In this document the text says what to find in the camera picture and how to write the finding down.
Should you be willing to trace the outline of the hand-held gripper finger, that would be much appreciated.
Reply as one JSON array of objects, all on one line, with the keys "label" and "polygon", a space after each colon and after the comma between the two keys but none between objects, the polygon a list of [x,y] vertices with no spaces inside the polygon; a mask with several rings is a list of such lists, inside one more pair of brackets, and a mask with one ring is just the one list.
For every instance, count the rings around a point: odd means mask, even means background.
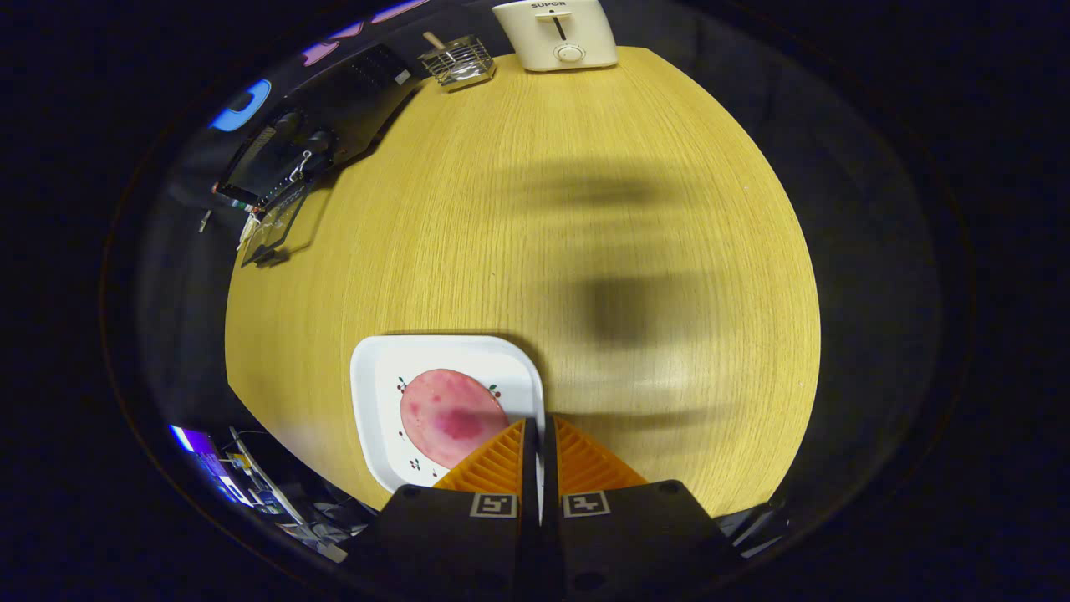
[{"label": "hand-held gripper finger", "polygon": [[645,479],[557,416],[545,435],[542,572],[562,601],[692,601],[742,571],[679,480]]},{"label": "hand-held gripper finger", "polygon": [[513,423],[433,487],[399,487],[345,544],[374,601],[523,601],[542,564],[535,422]]}]

